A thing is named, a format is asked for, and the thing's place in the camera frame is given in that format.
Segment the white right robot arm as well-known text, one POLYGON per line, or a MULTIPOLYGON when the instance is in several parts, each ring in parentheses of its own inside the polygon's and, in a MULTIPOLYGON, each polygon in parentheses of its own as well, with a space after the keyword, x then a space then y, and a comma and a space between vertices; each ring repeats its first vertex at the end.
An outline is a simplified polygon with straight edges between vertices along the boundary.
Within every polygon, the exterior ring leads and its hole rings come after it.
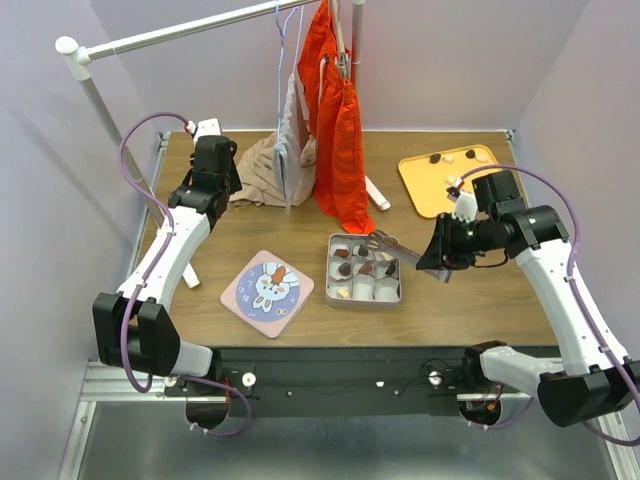
POLYGON ((572 245, 550 206, 465 222, 440 214, 418 261, 420 270, 447 273, 475 265, 477 255, 502 250, 536 293, 559 347, 557 361, 520 353, 500 341, 466 349, 460 379, 480 392, 493 383, 536 399, 557 426, 618 412, 639 397, 639 364, 615 339, 571 256, 572 245))

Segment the dark round chocolate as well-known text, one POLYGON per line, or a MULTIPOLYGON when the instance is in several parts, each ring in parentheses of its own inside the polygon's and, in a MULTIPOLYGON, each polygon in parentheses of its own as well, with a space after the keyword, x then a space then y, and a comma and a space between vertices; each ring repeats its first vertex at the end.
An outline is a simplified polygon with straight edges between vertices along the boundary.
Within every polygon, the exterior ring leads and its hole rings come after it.
POLYGON ((351 275, 351 266, 348 263, 344 263, 338 268, 338 271, 342 276, 348 277, 351 275))

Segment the pink chocolate tin box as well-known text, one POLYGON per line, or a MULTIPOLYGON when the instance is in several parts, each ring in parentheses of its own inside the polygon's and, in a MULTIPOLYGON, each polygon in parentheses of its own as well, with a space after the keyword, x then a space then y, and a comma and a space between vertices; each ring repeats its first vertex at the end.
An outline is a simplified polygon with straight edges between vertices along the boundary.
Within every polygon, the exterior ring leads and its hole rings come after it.
POLYGON ((392 310, 402 300, 399 260, 374 251, 363 235, 329 237, 326 303, 334 308, 392 310))

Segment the brown chocolate cell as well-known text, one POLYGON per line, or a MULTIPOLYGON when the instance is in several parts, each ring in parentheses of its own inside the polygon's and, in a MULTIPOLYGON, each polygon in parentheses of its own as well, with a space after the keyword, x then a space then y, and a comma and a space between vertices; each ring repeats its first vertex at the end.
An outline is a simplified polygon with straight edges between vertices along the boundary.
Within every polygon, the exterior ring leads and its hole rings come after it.
POLYGON ((375 276, 375 264, 373 262, 369 262, 369 261, 363 263, 358 269, 358 274, 369 275, 369 276, 374 277, 375 276))

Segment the metal tongs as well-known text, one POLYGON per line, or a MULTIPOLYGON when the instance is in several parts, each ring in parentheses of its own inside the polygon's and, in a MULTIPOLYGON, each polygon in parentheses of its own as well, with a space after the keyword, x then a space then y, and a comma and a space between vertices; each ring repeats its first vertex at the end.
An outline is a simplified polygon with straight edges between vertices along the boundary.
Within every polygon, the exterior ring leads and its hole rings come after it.
POLYGON ((442 283, 448 283, 452 272, 445 269, 426 269, 419 266, 421 256, 413 250, 402 245, 395 237, 388 235, 381 230, 374 230, 366 237, 379 243, 377 252, 385 252, 398 260, 402 260, 413 267, 416 271, 426 273, 442 283))

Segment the pink tin lid with bunny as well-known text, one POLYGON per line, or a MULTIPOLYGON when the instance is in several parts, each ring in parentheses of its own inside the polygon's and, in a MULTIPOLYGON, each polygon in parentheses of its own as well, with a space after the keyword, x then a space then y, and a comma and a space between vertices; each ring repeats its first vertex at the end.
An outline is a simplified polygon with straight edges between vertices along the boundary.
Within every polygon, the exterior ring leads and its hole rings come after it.
POLYGON ((267 338, 277 338, 304 308, 314 281, 261 250, 220 296, 220 303, 267 338))

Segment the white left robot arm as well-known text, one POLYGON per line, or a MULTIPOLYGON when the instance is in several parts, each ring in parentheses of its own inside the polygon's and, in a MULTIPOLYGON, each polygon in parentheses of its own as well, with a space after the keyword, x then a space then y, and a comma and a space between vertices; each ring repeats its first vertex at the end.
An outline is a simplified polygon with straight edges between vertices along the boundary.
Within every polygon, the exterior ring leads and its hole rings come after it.
POLYGON ((222 135, 196 140, 192 168, 169 197, 171 216, 117 292, 95 299, 92 313, 102 363, 155 376, 187 376, 201 395, 220 387, 219 355, 183 341, 169 309, 192 256, 226 211, 230 196, 240 190, 236 152, 237 144, 222 135), (128 354, 127 364, 123 353, 128 354))

